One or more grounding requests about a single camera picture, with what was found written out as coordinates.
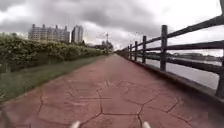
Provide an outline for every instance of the sky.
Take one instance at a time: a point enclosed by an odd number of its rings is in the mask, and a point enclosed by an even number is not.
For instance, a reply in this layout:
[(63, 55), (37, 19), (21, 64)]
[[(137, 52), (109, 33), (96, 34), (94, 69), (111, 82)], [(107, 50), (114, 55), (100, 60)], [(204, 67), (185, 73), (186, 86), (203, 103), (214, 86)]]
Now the sky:
[[(115, 49), (121, 49), (141, 42), (142, 35), (160, 36), (163, 24), (173, 32), (220, 14), (219, 0), (0, 0), (0, 32), (27, 36), (32, 24), (68, 26), (69, 31), (82, 25), (85, 42), (99, 44), (108, 33)], [(218, 26), (169, 39), (168, 44), (223, 39), (224, 27)], [(195, 52), (223, 55), (216, 50)]]

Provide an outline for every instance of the green shrub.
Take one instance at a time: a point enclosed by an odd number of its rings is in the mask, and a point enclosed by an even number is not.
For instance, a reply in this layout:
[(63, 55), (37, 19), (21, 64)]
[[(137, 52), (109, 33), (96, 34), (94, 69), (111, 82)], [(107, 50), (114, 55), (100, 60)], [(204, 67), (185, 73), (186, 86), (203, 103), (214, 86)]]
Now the green shrub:
[(93, 48), (0, 35), (0, 64), (11, 71), (102, 54), (104, 51)]

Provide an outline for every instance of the wooden fence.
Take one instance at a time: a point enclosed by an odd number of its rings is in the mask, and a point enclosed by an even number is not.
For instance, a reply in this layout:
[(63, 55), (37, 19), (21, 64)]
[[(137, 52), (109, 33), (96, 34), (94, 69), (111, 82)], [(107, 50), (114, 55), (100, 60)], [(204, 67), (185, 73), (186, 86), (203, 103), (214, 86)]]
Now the wooden fence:
[[(214, 42), (201, 42), (193, 44), (184, 44), (184, 45), (174, 45), (167, 46), (167, 41), (169, 38), (180, 36), (186, 33), (194, 32), (204, 28), (209, 28), (213, 26), (224, 25), (224, 16), (217, 16), (210, 20), (204, 21), (202, 23), (189, 26), (187, 28), (181, 29), (168, 34), (167, 26), (162, 26), (162, 34), (160, 37), (147, 40), (146, 36), (143, 36), (141, 43), (135, 41), (134, 46), (131, 44), (127, 48), (123, 49), (120, 53), (123, 56), (137, 61), (137, 58), (142, 58), (141, 63), (146, 63), (146, 59), (158, 60), (160, 61), (160, 70), (166, 71), (166, 63), (183, 65), (203, 71), (212, 72), (219, 75), (218, 88), (216, 90), (216, 96), (219, 98), (224, 98), (224, 59), (222, 59), (222, 66), (216, 66), (212, 64), (192, 62), (181, 59), (174, 59), (167, 57), (168, 50), (199, 50), (199, 49), (224, 49), (224, 40), (214, 41)], [(153, 43), (155, 41), (161, 40), (161, 47), (147, 48), (146, 45)], [(150, 51), (160, 51), (159, 56), (150, 55)]]

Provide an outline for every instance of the river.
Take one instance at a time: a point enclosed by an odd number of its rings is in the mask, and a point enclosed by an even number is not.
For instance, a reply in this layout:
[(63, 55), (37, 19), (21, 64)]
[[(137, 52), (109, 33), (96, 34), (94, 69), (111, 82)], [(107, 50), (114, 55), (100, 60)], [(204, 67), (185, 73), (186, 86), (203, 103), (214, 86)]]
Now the river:
[[(211, 61), (200, 61), (200, 62), (214, 65), (221, 65), (220, 62), (211, 62)], [(155, 67), (160, 67), (160, 62), (156, 60), (147, 59), (146, 63), (149, 65), (153, 65)], [(171, 63), (167, 63), (166, 69), (168, 72), (172, 72), (179, 76), (185, 77), (187, 79), (200, 83), (203, 86), (209, 87), (213, 90), (217, 89), (219, 80), (219, 76), (217, 74)]]

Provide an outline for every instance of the paved path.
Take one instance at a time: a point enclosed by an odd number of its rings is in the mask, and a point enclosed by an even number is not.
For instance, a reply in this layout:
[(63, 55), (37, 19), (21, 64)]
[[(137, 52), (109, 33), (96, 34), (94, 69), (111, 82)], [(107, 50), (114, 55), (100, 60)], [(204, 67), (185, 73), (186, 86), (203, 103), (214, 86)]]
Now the paved path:
[(223, 128), (212, 106), (113, 55), (4, 104), (16, 128)]

